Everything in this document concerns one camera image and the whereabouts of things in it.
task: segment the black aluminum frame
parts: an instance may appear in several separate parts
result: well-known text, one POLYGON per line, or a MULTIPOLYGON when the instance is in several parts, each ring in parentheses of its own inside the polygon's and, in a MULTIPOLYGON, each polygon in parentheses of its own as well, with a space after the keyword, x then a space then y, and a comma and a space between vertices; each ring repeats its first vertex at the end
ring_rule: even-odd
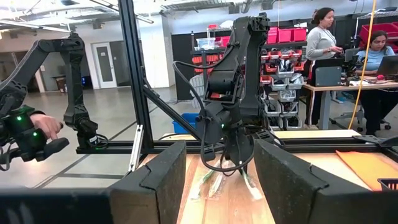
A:
MULTIPOLYGON (((148 154, 158 154, 167 149, 176 141, 154 141, 149 119, 147 98, 153 101, 162 111, 174 121, 185 128, 196 140, 187 140, 187 153, 200 153, 200 137, 194 127, 185 121, 167 103, 152 91, 145 82, 145 70, 139 53, 136 18, 134 16, 134 4, 131 0, 119 0, 119 11, 123 30, 124 43, 126 45, 127 61, 131 76, 131 90, 136 112, 137 125, 143 125, 144 136, 141 158, 148 154)), ((381 152, 398 162, 398 152, 391 147, 380 147, 378 144, 366 143, 355 138, 301 138, 281 139, 285 142, 285 150, 290 153, 331 153, 335 151, 347 152, 381 152)), ((130 154, 133 141, 110 141, 106 147, 98 149, 77 149, 78 154, 130 154)))

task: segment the blue box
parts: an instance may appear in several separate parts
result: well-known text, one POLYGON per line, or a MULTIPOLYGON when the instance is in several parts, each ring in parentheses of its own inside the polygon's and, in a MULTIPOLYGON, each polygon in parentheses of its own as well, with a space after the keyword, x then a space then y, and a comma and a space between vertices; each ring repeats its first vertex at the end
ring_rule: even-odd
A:
MULTIPOLYGON (((198 113, 183 113, 181 114, 181 117, 183 119, 185 119, 189 124, 191 124, 191 126, 193 126, 193 128, 197 128, 197 124, 195 121, 195 118, 198 116, 198 113)), ((181 125, 179 125, 176 121, 172 122, 174 125, 174 133, 175 134, 189 134, 189 132, 187 130, 185 130, 185 128, 181 127, 181 125)))

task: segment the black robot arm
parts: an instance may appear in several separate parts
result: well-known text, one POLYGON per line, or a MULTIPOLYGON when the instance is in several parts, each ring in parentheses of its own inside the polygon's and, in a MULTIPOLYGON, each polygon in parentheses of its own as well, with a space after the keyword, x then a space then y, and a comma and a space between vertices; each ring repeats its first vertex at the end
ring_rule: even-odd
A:
POLYGON ((85 54, 84 43, 77 34, 67 39, 38 40, 27 52, 9 78, 0 83, 0 142, 1 146, 15 142, 18 148, 0 156, 0 164, 9 164, 15 157, 23 161, 36 159, 42 161, 69 144, 65 138, 56 139, 47 144, 47 137, 41 129, 35 129, 29 118, 33 108, 22 106, 27 94, 27 84, 51 52, 60 52, 67 69, 69 86, 69 105, 64 116, 66 125, 78 131, 78 136, 85 136, 86 146, 95 144, 97 125, 90 121, 83 105, 80 63, 85 54))
POLYGON ((230 170, 242 167, 246 170, 253 158, 252 138, 246 135, 244 125, 263 118, 258 91, 261 48, 268 30, 269 19, 265 14, 236 19, 224 57, 214 66, 208 79, 204 100, 208 104, 197 117, 197 129, 202 135, 201 158, 210 169, 227 171, 206 163, 215 158, 215 150, 205 147, 205 143, 216 144, 221 138, 225 144, 223 155, 236 165, 230 170), (246 78, 241 70, 245 57, 246 78))

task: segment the orange folder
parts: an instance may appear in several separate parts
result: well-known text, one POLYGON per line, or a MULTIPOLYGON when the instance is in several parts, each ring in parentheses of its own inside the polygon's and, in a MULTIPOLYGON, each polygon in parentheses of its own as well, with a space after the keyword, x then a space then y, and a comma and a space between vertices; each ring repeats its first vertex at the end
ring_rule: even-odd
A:
POLYGON ((372 190, 381 190, 381 185, 377 181, 379 178, 398 178, 398 170, 374 154, 339 151, 336 153, 372 190))

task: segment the hand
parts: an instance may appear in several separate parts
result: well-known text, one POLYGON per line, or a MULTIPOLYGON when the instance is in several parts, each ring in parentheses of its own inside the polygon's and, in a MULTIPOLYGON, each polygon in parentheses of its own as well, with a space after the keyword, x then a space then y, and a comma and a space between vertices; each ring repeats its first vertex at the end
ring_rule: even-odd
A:
POLYGON ((34 126, 40 128, 51 140, 57 139, 57 134, 61 131, 61 124, 55 118, 44 114, 33 114, 30 116, 34 126))
POLYGON ((336 52, 336 53, 342 53, 343 49, 341 47, 334 46, 334 47, 330 47, 330 51, 336 52))

